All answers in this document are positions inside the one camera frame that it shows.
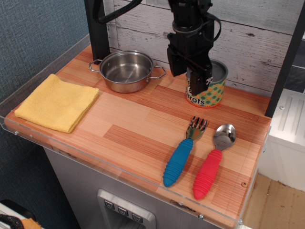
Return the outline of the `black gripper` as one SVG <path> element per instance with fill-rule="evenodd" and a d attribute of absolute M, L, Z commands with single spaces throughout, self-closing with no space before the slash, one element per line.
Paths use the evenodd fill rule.
<path fill-rule="evenodd" d="M 214 30 L 200 30 L 194 34 L 169 33 L 167 48 L 169 66 L 173 76 L 190 68 L 192 95 L 206 91 L 213 81 L 212 64 L 208 53 L 214 45 Z"/>

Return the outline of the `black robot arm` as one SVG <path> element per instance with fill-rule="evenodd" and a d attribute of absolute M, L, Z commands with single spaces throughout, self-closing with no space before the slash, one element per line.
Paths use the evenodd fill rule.
<path fill-rule="evenodd" d="M 206 91 L 213 80 L 209 51 L 214 45 L 209 0 L 170 0 L 174 33 L 167 35 L 167 56 L 173 76 L 189 73 L 192 95 Z"/>

